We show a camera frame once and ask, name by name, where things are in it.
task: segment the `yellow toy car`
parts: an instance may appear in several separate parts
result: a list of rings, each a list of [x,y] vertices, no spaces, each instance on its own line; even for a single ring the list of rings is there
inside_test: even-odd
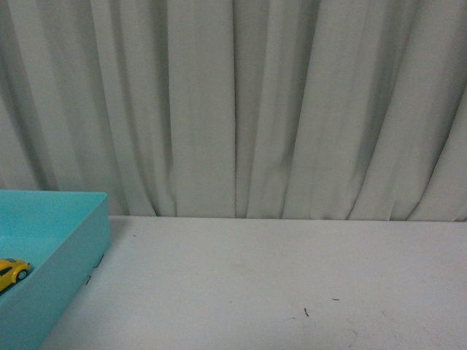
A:
[[[24,280],[31,264],[21,259],[0,259],[0,293],[11,284]]]

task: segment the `table surface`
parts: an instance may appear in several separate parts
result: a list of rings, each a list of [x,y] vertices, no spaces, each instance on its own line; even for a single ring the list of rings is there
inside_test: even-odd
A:
[[[467,224],[112,217],[41,350],[467,349]]]

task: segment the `white curtain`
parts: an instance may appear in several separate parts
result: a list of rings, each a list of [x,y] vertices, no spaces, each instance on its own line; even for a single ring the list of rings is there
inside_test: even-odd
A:
[[[465,0],[0,0],[0,188],[467,219]]]

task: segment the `teal tray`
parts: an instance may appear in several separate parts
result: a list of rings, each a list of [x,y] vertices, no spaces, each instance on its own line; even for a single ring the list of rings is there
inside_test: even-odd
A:
[[[0,258],[33,267],[0,294],[0,350],[37,349],[109,244],[105,193],[0,190]]]

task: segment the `toy car window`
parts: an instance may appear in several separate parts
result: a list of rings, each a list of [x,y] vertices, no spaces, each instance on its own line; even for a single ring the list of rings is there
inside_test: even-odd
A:
[[[0,271],[0,276],[3,276],[5,273],[7,273],[8,271],[10,271],[12,269],[12,267],[8,267],[8,268],[4,268],[3,270]]]

